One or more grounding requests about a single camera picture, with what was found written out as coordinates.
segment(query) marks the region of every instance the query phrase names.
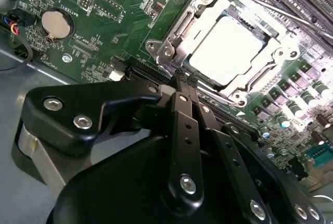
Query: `connector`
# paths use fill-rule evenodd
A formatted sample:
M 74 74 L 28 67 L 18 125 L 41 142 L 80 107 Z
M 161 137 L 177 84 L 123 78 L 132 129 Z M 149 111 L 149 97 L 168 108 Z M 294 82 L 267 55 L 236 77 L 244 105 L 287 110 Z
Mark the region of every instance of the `connector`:
M 27 28 L 36 23 L 36 16 L 31 15 L 30 13 L 20 8 L 9 11 L 6 15 L 6 18 L 10 21 L 16 22 L 19 27 L 24 28 Z

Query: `blue wire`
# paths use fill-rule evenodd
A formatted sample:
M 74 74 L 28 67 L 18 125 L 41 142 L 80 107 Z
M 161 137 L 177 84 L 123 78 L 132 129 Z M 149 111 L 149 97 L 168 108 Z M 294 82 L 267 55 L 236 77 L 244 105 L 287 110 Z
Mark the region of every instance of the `blue wire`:
M 7 25 L 10 25 L 9 21 L 7 18 L 4 17 L 4 21 L 6 22 Z

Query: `black mounting arm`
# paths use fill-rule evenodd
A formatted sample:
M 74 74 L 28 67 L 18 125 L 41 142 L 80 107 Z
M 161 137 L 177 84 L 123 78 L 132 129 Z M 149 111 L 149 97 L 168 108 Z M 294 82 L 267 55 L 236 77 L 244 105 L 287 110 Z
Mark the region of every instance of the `black mounting arm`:
M 91 165 L 95 143 L 142 128 L 149 137 Z M 34 89 L 12 155 L 58 197 L 49 223 L 325 223 L 239 126 L 220 127 L 182 70 L 159 88 Z

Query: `motherboard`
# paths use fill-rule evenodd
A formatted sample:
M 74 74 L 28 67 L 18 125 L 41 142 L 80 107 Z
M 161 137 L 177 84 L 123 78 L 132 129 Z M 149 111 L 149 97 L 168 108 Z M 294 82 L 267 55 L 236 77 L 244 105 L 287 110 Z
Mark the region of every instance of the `motherboard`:
M 333 0 L 261 1 L 333 33 Z M 249 0 L 18 0 L 18 8 L 37 18 L 20 28 L 36 62 L 80 83 L 162 84 L 183 68 L 217 120 L 259 134 L 279 168 L 310 190 L 333 181 L 333 41 Z

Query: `black capacitor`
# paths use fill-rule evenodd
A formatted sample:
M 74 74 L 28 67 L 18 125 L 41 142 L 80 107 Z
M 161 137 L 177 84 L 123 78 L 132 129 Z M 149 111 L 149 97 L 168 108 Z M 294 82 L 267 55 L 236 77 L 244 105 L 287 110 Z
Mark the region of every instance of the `black capacitor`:
M 331 126 L 331 123 L 321 114 L 316 116 L 316 119 L 325 129 Z
M 323 140 L 323 138 L 321 137 L 321 135 L 319 135 L 318 132 L 314 131 L 311 133 L 311 137 L 313 138 L 313 140 L 318 144 L 318 145 L 323 145 L 325 143 L 325 141 Z

